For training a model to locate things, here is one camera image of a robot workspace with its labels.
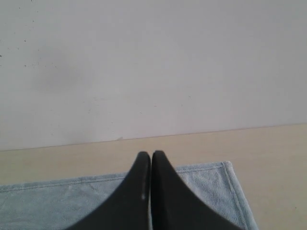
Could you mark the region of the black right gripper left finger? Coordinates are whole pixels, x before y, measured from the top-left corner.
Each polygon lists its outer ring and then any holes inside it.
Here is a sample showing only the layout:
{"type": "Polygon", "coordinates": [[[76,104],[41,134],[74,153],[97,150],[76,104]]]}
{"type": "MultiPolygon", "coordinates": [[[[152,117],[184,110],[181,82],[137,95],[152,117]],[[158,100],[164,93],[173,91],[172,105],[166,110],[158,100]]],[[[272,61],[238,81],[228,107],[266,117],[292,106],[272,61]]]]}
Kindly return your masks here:
{"type": "Polygon", "coordinates": [[[139,152],[115,191],[69,230],[148,230],[151,159],[139,152]]]}

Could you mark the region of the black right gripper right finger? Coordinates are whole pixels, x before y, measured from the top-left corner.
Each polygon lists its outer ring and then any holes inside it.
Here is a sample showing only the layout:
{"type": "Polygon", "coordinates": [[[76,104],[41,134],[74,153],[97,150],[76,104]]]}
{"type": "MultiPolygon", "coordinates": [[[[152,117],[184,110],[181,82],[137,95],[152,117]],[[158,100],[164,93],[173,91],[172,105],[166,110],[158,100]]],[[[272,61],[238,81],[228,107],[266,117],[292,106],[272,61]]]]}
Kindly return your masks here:
{"type": "Polygon", "coordinates": [[[240,229],[203,203],[161,150],[152,157],[151,215],[154,230],[240,229]]]}

